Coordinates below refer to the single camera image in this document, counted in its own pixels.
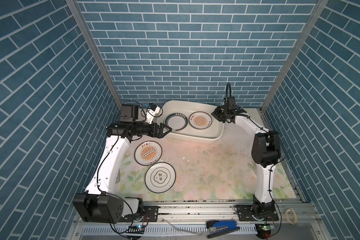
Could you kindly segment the orange sunburst plate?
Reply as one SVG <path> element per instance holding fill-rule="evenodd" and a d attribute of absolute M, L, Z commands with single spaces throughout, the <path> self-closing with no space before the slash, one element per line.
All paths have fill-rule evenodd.
<path fill-rule="evenodd" d="M 189 123 L 196 130 L 205 130 L 212 125 L 213 119 L 205 112 L 194 112 L 189 117 Z"/>
<path fill-rule="evenodd" d="M 161 145 L 154 141 L 141 143 L 135 150 L 135 161 L 141 166 L 151 166 L 158 162 L 163 154 Z"/>

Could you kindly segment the white plate black clover outline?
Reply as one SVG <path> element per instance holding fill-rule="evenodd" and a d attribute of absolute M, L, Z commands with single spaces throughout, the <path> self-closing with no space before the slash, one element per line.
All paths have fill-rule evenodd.
<path fill-rule="evenodd" d="M 176 181 L 176 171 L 168 163 L 152 165 L 146 172 L 146 187 L 153 193 L 162 194 L 170 190 Z"/>

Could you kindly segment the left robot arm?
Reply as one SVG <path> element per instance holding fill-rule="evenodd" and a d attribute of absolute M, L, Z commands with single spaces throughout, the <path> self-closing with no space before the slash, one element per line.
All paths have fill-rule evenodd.
<path fill-rule="evenodd" d="M 106 144 L 97 170 L 81 194 L 75 194 L 73 205 L 84 222 L 116 224 L 133 222 L 144 215 L 140 198 L 122 198 L 114 186 L 133 137 L 164 138 L 172 129 L 165 124 L 135 122 L 116 123 L 108 126 Z"/>

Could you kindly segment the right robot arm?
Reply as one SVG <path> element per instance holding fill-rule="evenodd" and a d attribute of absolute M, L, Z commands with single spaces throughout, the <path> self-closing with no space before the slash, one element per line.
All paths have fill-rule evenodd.
<path fill-rule="evenodd" d="M 225 97 L 212 116 L 222 123 L 234 123 L 254 138 L 251 156 L 257 165 L 257 185 L 253 196 L 252 215 L 257 220 L 279 219 L 278 206 L 273 198 L 273 168 L 281 157 L 279 133 L 261 125 L 236 104 L 234 97 Z"/>

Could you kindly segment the white plastic bin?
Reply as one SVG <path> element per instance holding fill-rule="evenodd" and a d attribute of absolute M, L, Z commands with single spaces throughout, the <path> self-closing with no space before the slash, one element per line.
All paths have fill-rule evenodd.
<path fill-rule="evenodd" d="M 170 138 L 183 140 L 183 141 L 192 141 L 199 143 L 211 144 L 216 142 L 224 132 L 224 124 L 219 122 L 212 116 L 212 112 L 215 110 L 215 106 L 208 104 L 201 104 L 195 102 L 185 102 L 185 101 L 168 101 L 163 105 L 163 115 L 158 118 L 158 123 L 163 123 L 165 118 L 172 113 L 181 113 L 184 114 L 188 120 L 192 113 L 194 112 L 205 112 L 209 114 L 212 119 L 212 125 L 205 130 L 196 130 L 191 127 L 188 123 L 187 127 L 179 132 L 169 133 L 167 136 Z"/>

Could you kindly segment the left circuit board with LED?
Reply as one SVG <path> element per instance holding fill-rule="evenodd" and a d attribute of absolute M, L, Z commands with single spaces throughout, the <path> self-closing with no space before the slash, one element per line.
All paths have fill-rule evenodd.
<path fill-rule="evenodd" d="M 128 240 L 139 240 L 145 233 L 145 227 L 142 225 L 129 227 L 125 233 Z"/>

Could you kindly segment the circuit board with led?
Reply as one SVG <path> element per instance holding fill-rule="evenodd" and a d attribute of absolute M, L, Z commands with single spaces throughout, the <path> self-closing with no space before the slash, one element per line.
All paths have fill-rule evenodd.
<path fill-rule="evenodd" d="M 272 234 L 272 226 L 270 224 L 258 224 L 255 225 L 257 234 L 256 236 L 259 239 L 267 240 L 271 237 Z"/>
<path fill-rule="evenodd" d="M 145 233 L 145 227 L 142 225 L 129 227 L 125 233 L 128 240 L 139 240 Z"/>

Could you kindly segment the blue black stapler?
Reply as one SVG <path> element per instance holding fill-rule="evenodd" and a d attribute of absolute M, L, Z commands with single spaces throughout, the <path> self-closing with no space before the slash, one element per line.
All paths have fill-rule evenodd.
<path fill-rule="evenodd" d="M 238 223 L 233 220 L 229 221 L 208 221 L 206 222 L 206 227 L 208 230 L 208 239 L 226 235 L 229 233 L 237 232 L 240 230 Z"/>

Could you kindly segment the right circuit board with LED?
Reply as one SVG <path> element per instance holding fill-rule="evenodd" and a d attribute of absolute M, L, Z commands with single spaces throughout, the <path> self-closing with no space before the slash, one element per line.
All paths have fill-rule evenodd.
<path fill-rule="evenodd" d="M 272 226 L 270 224 L 258 224 L 255 225 L 257 234 L 256 236 L 259 239 L 267 240 L 271 237 L 272 234 Z"/>

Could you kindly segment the rubber band loop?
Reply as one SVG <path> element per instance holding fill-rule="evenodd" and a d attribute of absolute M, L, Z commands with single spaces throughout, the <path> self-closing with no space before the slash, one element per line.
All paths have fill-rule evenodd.
<path fill-rule="evenodd" d="M 290 208 L 287 209 L 285 211 L 285 215 L 286 215 L 286 221 L 290 224 L 290 225 L 295 225 L 298 221 L 298 217 L 297 214 L 295 212 L 294 209 Z"/>

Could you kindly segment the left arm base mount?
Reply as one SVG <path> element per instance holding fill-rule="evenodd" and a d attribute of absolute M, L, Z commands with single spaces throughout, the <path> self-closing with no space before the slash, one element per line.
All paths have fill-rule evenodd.
<path fill-rule="evenodd" d="M 158 220 L 159 207 L 158 206 L 144 206 L 143 208 L 138 208 L 136 213 L 131 213 L 129 207 L 124 207 L 123 215 L 120 219 L 122 223 L 138 223 L 138 222 L 148 222 L 155 223 Z"/>

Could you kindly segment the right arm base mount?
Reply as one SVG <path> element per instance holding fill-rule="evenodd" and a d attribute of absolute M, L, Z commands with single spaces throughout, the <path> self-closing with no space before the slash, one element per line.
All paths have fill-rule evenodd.
<path fill-rule="evenodd" d="M 253 205 L 235 205 L 234 211 L 238 215 L 239 221 L 278 221 L 279 215 L 273 203 L 268 204 L 253 204 Z"/>

